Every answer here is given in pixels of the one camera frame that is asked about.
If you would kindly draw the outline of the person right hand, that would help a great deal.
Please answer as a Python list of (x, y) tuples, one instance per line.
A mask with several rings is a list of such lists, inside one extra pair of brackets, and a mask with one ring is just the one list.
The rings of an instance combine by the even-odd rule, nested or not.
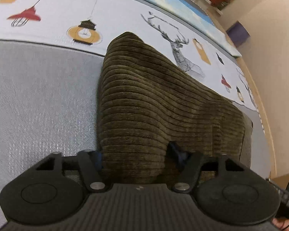
[(272, 223), (279, 230), (289, 231), (289, 219), (286, 219), (286, 218), (274, 218), (272, 220)]

